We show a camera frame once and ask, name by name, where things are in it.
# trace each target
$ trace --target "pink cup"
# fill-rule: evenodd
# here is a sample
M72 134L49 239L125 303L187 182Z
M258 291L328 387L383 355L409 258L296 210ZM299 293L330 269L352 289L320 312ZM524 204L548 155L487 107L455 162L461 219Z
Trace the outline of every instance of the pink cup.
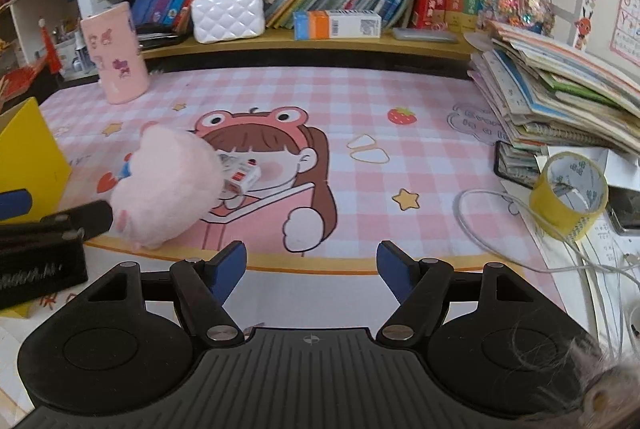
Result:
M149 88L149 73L140 57L129 3L82 19L80 26L110 104L129 102Z

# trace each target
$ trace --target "pink plush toy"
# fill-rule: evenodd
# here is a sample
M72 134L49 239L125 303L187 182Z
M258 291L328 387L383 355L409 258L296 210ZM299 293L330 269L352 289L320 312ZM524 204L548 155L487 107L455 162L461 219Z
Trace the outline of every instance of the pink plush toy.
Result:
M149 249L198 221L223 187L220 160L207 142L157 123L143 126L129 172L111 194L113 226L129 241Z

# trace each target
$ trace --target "tape roll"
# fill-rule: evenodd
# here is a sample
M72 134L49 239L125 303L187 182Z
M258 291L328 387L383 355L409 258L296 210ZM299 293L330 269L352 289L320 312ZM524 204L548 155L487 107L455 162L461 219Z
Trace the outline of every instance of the tape roll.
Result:
M604 212L607 181L597 165L575 153L558 153L546 162L529 197L529 206L566 238L580 239ZM536 220L556 239L556 232Z

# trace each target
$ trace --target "desk mat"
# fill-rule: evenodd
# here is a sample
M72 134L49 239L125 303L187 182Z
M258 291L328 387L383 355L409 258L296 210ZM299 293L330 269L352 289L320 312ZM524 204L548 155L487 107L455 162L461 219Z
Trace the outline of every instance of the desk mat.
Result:
M452 213L460 190L503 190L492 166L504 132L468 80L343 68L199 70L156 75L128 104L108 104L89 84L57 92L41 110L73 167L62 208L108 199L150 120L205 134L262 169L255 187L263 190L212 205L159 250L135 252L111 233L96 247L208 258L241 237L250 269L338 275L375 274L382 239L461 269L496 259ZM472 196L465 209L488 241L544 268L513 203ZM524 273L559 303L550 276Z

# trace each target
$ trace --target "fluffy fur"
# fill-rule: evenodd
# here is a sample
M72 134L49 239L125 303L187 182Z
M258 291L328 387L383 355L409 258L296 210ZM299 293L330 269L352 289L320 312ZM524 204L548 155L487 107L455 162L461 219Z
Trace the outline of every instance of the fluffy fur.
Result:
M222 192L213 148L193 133L159 124L143 127L129 170L111 195L114 228L150 249L186 231Z
M640 361L603 356L590 343L573 343L566 358L575 365L581 394L558 399L548 392L554 408L526 417L530 429L631 429L640 427Z

